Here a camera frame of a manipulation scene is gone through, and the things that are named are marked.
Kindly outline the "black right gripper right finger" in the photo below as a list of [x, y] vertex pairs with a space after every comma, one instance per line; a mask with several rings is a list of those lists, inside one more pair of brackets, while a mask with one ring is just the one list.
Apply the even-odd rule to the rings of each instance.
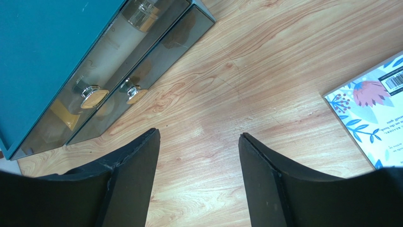
[[304, 166], [240, 135], [238, 150], [254, 227], [400, 227], [403, 170], [340, 178]]

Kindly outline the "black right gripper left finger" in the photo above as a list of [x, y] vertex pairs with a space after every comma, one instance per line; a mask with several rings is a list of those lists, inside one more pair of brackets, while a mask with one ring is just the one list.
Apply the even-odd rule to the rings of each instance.
[[160, 150], [152, 128], [94, 161], [41, 177], [0, 174], [3, 227], [143, 227]]

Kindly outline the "orange tube white cap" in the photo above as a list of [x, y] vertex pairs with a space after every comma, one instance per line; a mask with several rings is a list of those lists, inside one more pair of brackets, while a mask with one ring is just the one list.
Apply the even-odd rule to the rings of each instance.
[[67, 125], [71, 131], [75, 129], [79, 121], [80, 114], [70, 113], [59, 99], [56, 99], [53, 102], [50, 109], [58, 118], [61, 119], [63, 123]]

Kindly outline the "cream lotion bottle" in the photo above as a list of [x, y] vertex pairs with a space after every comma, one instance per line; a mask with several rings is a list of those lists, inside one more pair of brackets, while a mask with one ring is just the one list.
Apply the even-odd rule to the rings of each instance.
[[111, 79], [158, 19], [156, 3], [131, 0], [126, 4], [78, 70], [74, 93], [89, 86], [103, 87]]

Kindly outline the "clear acrylic drawer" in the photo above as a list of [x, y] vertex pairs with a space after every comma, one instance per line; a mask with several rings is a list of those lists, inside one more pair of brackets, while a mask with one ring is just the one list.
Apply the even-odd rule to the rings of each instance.
[[7, 155], [16, 160], [99, 135], [95, 117], [109, 117], [111, 98], [188, 9], [188, 0], [127, 0], [88, 51], [57, 97]]
[[99, 137], [216, 22], [200, 0], [159, 0], [162, 11], [145, 38], [105, 87], [110, 94], [67, 142]]

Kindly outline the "floral pink palette box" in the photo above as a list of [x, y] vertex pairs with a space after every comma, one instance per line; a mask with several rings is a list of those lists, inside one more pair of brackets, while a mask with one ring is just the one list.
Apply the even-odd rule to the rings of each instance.
[[375, 169], [403, 166], [403, 53], [323, 95]]

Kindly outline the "teal drawer organizer box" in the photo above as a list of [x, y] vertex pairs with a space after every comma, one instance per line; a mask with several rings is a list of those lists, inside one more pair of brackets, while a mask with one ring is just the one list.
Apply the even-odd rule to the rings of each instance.
[[6, 159], [125, 2], [1, 1], [0, 149]]

